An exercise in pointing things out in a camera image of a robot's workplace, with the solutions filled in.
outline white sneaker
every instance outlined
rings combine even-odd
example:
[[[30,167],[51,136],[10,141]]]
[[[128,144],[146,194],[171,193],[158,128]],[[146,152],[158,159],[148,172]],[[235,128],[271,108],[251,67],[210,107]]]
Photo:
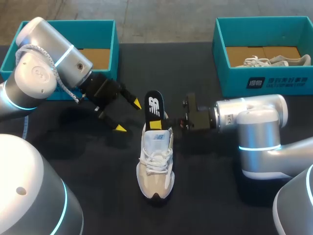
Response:
[[[281,61],[286,61],[288,66],[310,66],[311,57],[309,55],[304,55],[300,59],[289,59],[282,55],[276,56],[269,60],[271,64],[279,63]]]
[[[254,58],[246,58],[244,61],[244,65],[240,65],[237,67],[270,67],[270,66],[288,66],[288,62],[285,60],[277,61],[275,63],[272,63],[267,58],[258,58],[254,55]]]
[[[146,198],[159,201],[170,194],[175,180],[172,171],[174,136],[172,128],[162,130],[161,120],[165,119],[166,114],[159,92],[147,93],[145,113],[146,124],[142,130],[141,154],[136,168],[137,180]]]
[[[311,57],[304,55],[300,59],[289,59],[282,55],[276,56],[272,59],[258,58],[246,58],[244,65],[237,67],[286,67],[286,66],[310,66]]]

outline shoe tongue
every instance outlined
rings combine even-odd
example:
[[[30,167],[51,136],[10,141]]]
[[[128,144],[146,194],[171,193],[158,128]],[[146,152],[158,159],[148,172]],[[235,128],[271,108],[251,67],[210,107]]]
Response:
[[[168,130],[146,131],[145,149],[148,154],[167,151],[170,144],[170,132]]]

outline open box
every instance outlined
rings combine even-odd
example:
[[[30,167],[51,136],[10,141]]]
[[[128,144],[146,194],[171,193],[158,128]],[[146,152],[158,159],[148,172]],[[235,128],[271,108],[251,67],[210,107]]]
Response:
[[[313,59],[312,42],[308,17],[217,18],[212,50],[223,96],[313,94],[313,66],[236,68],[231,67],[226,50],[296,47],[300,56]]]
[[[115,21],[48,22],[94,64],[95,69],[92,70],[94,73],[102,73],[109,79],[117,79],[119,44]],[[8,79],[15,67],[15,53],[18,50],[15,39],[27,23],[28,21],[21,23],[0,68],[4,80]],[[81,97],[77,89],[72,92]],[[71,97],[57,86],[48,99],[67,100]]]

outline shoelace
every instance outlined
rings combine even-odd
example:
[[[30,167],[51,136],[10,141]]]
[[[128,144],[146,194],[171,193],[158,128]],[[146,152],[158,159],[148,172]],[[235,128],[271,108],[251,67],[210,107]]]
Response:
[[[267,58],[258,58],[257,56],[253,55],[254,58],[246,58],[244,61],[244,66],[248,67],[264,67],[269,66],[270,61]]]
[[[157,174],[165,174],[168,169],[168,161],[172,157],[173,150],[170,148],[166,153],[164,152],[153,152],[152,154],[148,154],[146,149],[143,148],[143,152],[146,155],[146,159],[139,159],[140,162],[146,165],[147,173],[157,173]]]

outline black tabletop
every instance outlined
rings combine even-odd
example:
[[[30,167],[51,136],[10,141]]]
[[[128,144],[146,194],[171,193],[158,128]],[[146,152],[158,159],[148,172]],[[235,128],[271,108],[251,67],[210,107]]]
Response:
[[[0,63],[8,47],[0,47]],[[199,103],[222,99],[211,43],[121,44],[119,79],[141,102],[159,90],[170,117],[195,92]],[[313,135],[312,96],[286,96],[289,121],[282,144]],[[78,198],[85,235],[275,235],[272,202],[286,182],[245,178],[236,133],[183,136],[174,131],[175,185],[162,207],[144,200],[136,179],[144,112],[122,97],[109,107],[127,133],[112,132],[92,116],[93,105],[47,101],[29,116],[27,140],[48,159]],[[22,135],[23,120],[0,123]]]

